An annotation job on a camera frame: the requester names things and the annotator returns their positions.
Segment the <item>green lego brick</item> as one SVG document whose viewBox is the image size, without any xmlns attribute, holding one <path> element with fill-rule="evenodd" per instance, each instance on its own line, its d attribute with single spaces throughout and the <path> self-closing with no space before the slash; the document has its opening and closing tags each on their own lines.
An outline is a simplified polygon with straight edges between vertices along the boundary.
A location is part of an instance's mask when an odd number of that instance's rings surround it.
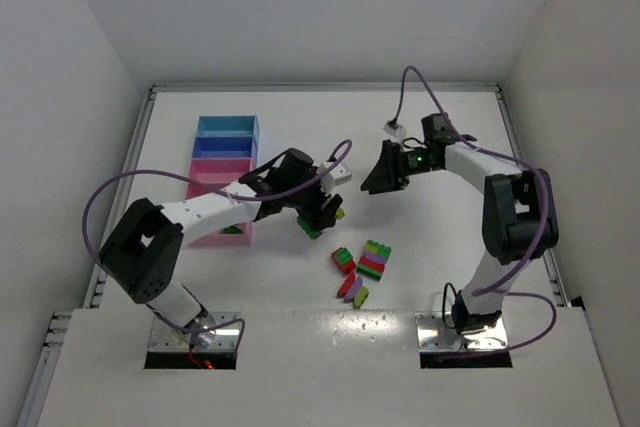
<svg viewBox="0 0 640 427">
<path fill-rule="evenodd" d="M 322 235 L 321 230 L 314 229 L 308 222 L 301 217 L 296 218 L 296 222 L 302 231 L 312 240 L 318 239 Z"/>
</svg>

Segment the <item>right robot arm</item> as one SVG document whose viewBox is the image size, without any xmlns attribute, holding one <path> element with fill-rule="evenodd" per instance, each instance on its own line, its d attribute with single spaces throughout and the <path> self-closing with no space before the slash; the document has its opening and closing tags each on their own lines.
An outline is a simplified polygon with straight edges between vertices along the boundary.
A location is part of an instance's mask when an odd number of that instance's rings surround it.
<svg viewBox="0 0 640 427">
<path fill-rule="evenodd" d="M 421 120 L 423 145 L 406 149 L 386 140 L 360 189 L 370 195 L 400 191 L 412 176 L 434 171 L 457 175 L 483 196 L 484 254 L 471 280 L 455 294 L 450 327 L 458 334 L 492 327 L 504 298 L 533 259 L 557 245 L 559 227 L 546 171 L 516 166 L 504 155 L 470 147 L 443 114 Z"/>
</svg>

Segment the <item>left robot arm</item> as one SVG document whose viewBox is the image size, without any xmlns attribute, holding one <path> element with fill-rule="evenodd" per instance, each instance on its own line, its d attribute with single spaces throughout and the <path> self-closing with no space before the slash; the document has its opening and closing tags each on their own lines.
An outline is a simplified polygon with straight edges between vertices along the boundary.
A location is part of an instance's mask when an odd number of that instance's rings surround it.
<svg viewBox="0 0 640 427">
<path fill-rule="evenodd" d="M 318 237 L 341 217 L 336 187 L 349 182 L 343 158 L 321 164 L 289 148 L 220 190 L 174 203 L 133 202 L 98 253 L 100 267 L 136 304 L 177 332 L 212 330 L 206 309 L 173 274 L 183 247 L 225 228 L 296 211 L 307 235 Z"/>
</svg>

